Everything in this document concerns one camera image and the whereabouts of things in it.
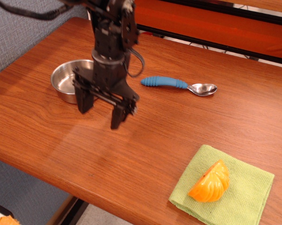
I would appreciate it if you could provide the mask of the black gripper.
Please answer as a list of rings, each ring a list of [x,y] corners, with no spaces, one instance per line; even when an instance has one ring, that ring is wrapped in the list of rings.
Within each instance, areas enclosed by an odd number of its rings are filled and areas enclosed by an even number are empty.
[[[127,115],[137,112],[139,95],[128,85],[130,56],[123,56],[120,60],[105,59],[101,56],[93,59],[93,69],[83,67],[73,68],[75,78],[76,102],[80,113],[88,112],[95,98],[104,100],[114,109],[112,112],[111,129],[118,129],[126,120]]]

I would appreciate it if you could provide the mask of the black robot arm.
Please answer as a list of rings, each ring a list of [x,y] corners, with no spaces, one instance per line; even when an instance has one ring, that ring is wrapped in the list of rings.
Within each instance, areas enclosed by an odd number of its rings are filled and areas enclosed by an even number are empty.
[[[80,113],[88,112],[98,97],[114,106],[111,129],[117,129],[129,114],[135,114],[139,95],[127,84],[131,55],[142,64],[143,57],[133,49],[139,31],[133,0],[65,0],[67,6],[83,5],[91,14],[95,36],[93,68],[73,68],[73,85]]]

